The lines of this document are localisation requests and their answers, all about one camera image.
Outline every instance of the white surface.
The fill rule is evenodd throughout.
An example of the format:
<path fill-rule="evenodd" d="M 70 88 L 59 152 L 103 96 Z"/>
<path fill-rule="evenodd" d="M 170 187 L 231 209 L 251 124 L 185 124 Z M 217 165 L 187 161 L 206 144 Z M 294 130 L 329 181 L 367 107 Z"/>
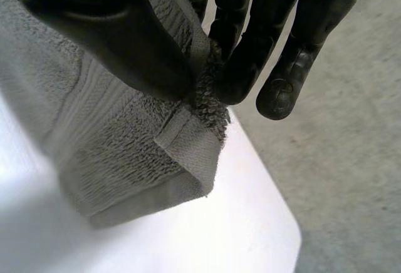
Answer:
<path fill-rule="evenodd" d="M 0 215 L 0 273 L 284 273 L 301 242 L 236 120 L 207 198 L 94 231 L 0 100 Z"/>

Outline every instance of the rubber fingertip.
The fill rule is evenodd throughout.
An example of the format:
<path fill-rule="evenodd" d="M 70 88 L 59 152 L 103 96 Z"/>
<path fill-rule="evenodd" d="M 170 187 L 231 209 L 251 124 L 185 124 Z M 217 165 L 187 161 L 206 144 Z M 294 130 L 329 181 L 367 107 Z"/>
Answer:
<path fill-rule="evenodd" d="M 265 85 L 256 99 L 256 108 L 265 118 L 278 121 L 291 114 L 295 105 L 292 85 L 286 80 L 274 80 Z"/>

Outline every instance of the towel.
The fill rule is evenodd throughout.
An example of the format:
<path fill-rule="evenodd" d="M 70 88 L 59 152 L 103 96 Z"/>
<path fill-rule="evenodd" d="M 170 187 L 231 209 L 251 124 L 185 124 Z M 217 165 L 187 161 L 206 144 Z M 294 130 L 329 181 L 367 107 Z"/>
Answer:
<path fill-rule="evenodd" d="M 129 88 L 90 54 L 0 0 L 0 92 L 94 227 L 207 195 L 229 120 L 212 94 L 221 67 L 188 0 L 149 0 L 199 75 L 192 106 Z"/>

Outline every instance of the terry cloth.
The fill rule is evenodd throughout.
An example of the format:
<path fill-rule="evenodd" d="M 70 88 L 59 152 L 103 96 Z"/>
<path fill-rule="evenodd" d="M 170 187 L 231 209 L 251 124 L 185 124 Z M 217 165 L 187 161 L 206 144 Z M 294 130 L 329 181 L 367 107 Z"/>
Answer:
<path fill-rule="evenodd" d="M 95 227 L 207 195 L 229 119 L 212 95 L 219 53 L 188 0 L 149 0 L 197 70 L 195 106 L 129 88 L 92 56 L 0 0 L 0 90 Z"/>

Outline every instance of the gray carpet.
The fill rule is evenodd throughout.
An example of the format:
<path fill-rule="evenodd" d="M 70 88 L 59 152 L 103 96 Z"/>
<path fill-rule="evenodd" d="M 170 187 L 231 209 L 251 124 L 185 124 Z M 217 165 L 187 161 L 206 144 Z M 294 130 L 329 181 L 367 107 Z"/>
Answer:
<path fill-rule="evenodd" d="M 274 122 L 257 113 L 255 99 L 292 18 L 234 110 L 301 226 L 297 272 L 399 273 L 400 0 L 358 0 L 326 42 L 292 115 Z"/>

